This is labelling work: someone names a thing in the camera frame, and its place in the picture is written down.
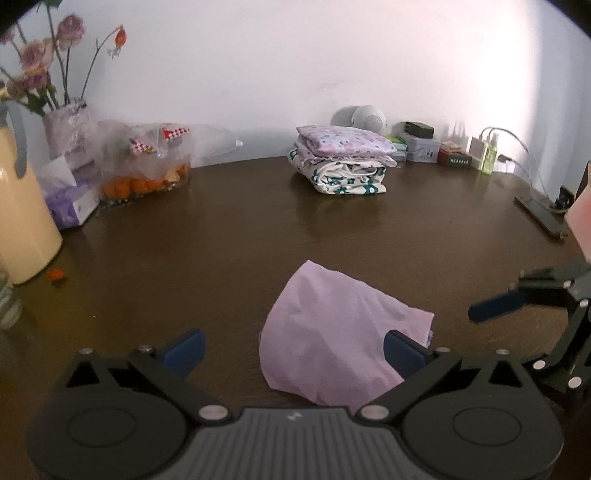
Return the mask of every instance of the wooden table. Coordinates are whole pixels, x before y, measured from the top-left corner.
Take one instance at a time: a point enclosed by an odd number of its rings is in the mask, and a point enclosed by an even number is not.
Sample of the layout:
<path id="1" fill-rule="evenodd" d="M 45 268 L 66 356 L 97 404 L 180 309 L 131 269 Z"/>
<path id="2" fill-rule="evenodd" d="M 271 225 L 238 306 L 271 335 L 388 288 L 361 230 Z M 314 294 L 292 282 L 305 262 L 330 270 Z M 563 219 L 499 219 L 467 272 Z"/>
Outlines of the wooden table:
<path id="1" fill-rule="evenodd" d="M 190 382 L 235 409 L 301 404 L 267 387 L 257 338 L 308 259 L 434 312 L 433 345 L 474 358 L 495 348 L 547 351 L 566 325 L 564 312 L 541 308 L 468 322 L 468 306 L 506 290 L 519 270 L 580 255 L 573 238 L 551 241 L 513 204 L 527 190 L 515 176 L 406 164 L 387 172 L 386 194 L 337 197 L 317 193 L 284 158 L 191 175 L 187 187 L 66 232 L 52 266 L 67 281 L 39 276 L 18 289 L 26 312 L 0 333 L 2 478 L 36 478 L 25 426 L 81 347 L 121 356 L 199 327 L 207 355 Z M 587 479 L 589 455 L 567 459 L 571 438 L 555 478 Z"/>

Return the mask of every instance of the charging cable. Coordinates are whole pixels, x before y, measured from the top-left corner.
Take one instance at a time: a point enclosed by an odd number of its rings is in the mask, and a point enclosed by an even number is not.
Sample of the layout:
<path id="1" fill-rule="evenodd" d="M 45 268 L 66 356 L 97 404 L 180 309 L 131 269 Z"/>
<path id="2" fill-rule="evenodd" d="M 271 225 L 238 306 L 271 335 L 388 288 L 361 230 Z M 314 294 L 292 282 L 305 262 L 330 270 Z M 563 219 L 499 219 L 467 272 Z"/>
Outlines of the charging cable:
<path id="1" fill-rule="evenodd" d="M 544 202 L 538 200 L 535 195 L 534 195 L 534 179 L 531 175 L 531 163 L 534 164 L 535 169 L 537 171 L 538 174 L 538 178 L 540 179 L 540 184 L 542 185 L 542 190 L 544 191 L 544 195 L 546 196 L 546 198 L 550 198 L 550 195 L 548 194 L 548 190 L 546 190 L 546 186 L 544 185 L 544 180 L 542 180 L 542 175 L 540 173 L 540 165 L 538 164 L 538 160 L 535 157 L 535 155 L 530 152 L 530 149 L 527 148 L 527 145 L 524 144 L 521 139 L 515 135 L 511 130 L 507 130 L 506 128 L 501 128 L 501 127 L 486 127 L 485 129 L 482 130 L 482 132 L 480 133 L 480 140 L 482 140 L 482 138 L 484 137 L 484 134 L 487 130 L 490 130 L 490 132 L 488 133 L 488 140 L 490 140 L 490 136 L 492 135 L 492 133 L 494 131 L 500 131 L 500 132 L 504 132 L 510 136 L 512 136 L 515 140 L 517 140 L 517 142 L 519 143 L 519 145 L 521 145 L 521 147 L 525 150 L 525 152 L 527 153 L 529 159 L 528 159 L 528 163 L 527 163 L 527 171 L 525 170 L 525 168 L 523 167 L 523 165 L 521 165 L 519 162 L 517 161 L 513 161 L 515 163 L 516 166 L 518 166 L 521 171 L 523 171 L 523 173 L 525 173 L 528 177 L 529 180 L 529 184 L 530 184 L 530 193 L 531 193 L 531 197 L 534 199 L 535 202 L 539 203 L 542 207 L 544 207 L 546 210 L 553 212 L 553 213 L 566 213 L 568 211 L 568 209 L 564 209 L 564 210 L 560 210 L 560 209 L 556 209 L 551 207 L 550 205 L 546 205 Z"/>

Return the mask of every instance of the folded clothes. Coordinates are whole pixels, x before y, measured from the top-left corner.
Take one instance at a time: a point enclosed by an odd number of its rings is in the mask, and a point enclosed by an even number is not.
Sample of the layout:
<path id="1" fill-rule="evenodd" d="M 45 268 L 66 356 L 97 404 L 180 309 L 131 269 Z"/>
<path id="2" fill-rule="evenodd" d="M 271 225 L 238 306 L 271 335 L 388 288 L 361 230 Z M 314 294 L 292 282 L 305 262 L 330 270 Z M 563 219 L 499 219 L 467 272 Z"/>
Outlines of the folded clothes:
<path id="1" fill-rule="evenodd" d="M 304 163 L 308 163 L 311 165 L 316 165 L 318 163 L 324 162 L 326 160 L 333 160 L 335 157 L 319 157 L 316 155 L 312 150 L 309 149 L 308 140 L 303 135 L 300 135 L 298 139 L 295 141 L 295 147 L 297 148 L 297 154 L 300 157 L 300 160 Z M 367 155 L 362 157 L 354 157 L 354 156 L 339 156 L 337 161 L 342 161 L 343 159 L 351 162 L 359 162 L 365 160 L 377 160 L 382 165 L 387 167 L 395 167 L 396 160 L 393 160 L 392 157 L 387 155 Z"/>
<path id="2" fill-rule="evenodd" d="M 288 159 L 320 193 L 370 195 L 386 192 L 382 185 L 386 167 L 377 160 L 331 157 L 312 164 L 300 158 L 297 147 L 289 152 Z"/>
<path id="3" fill-rule="evenodd" d="M 359 128 L 308 125 L 298 127 L 297 131 L 318 157 L 370 157 L 396 152 L 396 147 L 387 138 Z"/>

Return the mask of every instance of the purple tissue box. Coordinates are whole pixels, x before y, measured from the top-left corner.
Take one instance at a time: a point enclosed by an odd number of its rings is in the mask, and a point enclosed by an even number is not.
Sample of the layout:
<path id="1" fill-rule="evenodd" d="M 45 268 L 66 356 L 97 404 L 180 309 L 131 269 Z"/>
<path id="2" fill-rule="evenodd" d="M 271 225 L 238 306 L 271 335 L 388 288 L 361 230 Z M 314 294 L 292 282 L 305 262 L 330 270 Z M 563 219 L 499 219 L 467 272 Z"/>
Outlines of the purple tissue box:
<path id="1" fill-rule="evenodd" d="M 81 183 L 45 197 L 51 217 L 59 230 L 82 225 L 99 206 L 97 188 Z"/>

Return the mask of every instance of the green bottle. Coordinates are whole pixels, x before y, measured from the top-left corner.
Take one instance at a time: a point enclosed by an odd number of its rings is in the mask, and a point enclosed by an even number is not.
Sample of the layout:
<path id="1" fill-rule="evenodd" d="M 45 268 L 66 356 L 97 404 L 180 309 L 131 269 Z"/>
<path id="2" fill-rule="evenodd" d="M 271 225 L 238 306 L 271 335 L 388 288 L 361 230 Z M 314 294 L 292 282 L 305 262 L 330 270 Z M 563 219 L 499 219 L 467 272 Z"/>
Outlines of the green bottle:
<path id="1" fill-rule="evenodd" d="M 484 155 L 484 160 L 482 161 L 482 173 L 486 175 L 492 174 L 492 171 L 495 168 L 495 160 L 496 160 L 496 144 L 499 141 L 499 134 L 494 133 L 492 134 L 491 142 L 489 143 L 488 147 L 486 148 L 486 153 Z"/>

